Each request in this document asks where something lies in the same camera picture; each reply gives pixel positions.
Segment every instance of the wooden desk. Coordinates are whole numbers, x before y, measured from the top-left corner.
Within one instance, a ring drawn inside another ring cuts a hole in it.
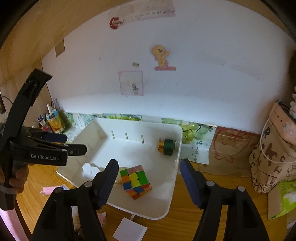
[[[17,196],[17,201],[23,217],[33,232],[37,219],[44,207],[47,197],[40,194],[41,186],[55,186],[66,184],[73,186],[56,174],[53,166],[30,166],[30,175],[25,185],[25,191]],[[207,180],[213,180],[222,187],[236,188],[241,185],[246,188],[252,197],[264,221],[271,241],[282,241],[285,237],[287,222],[286,216],[272,221],[267,220],[267,195],[256,193],[250,178],[231,177],[204,173]],[[112,237],[123,217],[130,218],[130,214],[105,205],[102,212],[107,212],[107,224],[104,232],[109,241],[116,240]],[[189,193],[181,175],[177,175],[175,190],[168,215],[157,221],[135,217],[134,221],[148,227],[143,241],[191,241],[197,229],[202,211],[192,204]],[[222,209],[221,222],[217,240],[223,240],[226,224],[227,207]]]

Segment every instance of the finger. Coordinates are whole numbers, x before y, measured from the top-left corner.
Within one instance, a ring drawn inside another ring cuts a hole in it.
[[[20,187],[20,188],[15,188],[15,191],[17,194],[20,194],[24,191],[24,187]]]
[[[18,169],[15,173],[15,177],[17,179],[26,178],[29,175],[29,167],[28,165],[25,165],[24,167],[21,167]]]
[[[26,183],[26,181],[27,181],[27,178],[21,178],[21,179],[11,178],[9,180],[9,184],[12,187],[15,187],[15,188],[21,188],[21,187],[24,186],[24,184]]]
[[[5,176],[0,165],[0,183],[5,182]]]

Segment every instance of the screw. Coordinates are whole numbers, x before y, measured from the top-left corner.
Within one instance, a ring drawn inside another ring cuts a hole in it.
[[[85,186],[86,188],[91,187],[91,186],[92,186],[92,181],[88,181],[88,182],[86,182],[86,183],[84,184],[84,186]]]
[[[63,190],[62,188],[56,188],[56,189],[54,190],[54,192],[55,192],[55,193],[60,193],[62,190]]]
[[[243,186],[239,186],[237,189],[241,192],[244,192],[246,190]]]
[[[213,181],[209,180],[209,181],[207,181],[207,185],[212,187],[215,185],[215,183]]]

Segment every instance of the white storage box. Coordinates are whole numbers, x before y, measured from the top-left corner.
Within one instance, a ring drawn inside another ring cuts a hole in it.
[[[133,200],[122,185],[115,184],[108,204],[144,218],[161,219],[173,196],[182,132],[180,126],[171,124],[95,119],[72,142],[85,144],[86,155],[70,156],[67,166],[58,167],[58,174],[79,187],[103,171],[110,159],[116,159],[120,167],[142,165],[152,190]],[[172,156],[158,152],[159,139],[176,141]]]

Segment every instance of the rubik's cube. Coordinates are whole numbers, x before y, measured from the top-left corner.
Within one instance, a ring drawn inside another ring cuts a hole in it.
[[[124,169],[120,171],[120,176],[124,190],[134,200],[152,189],[142,165]]]

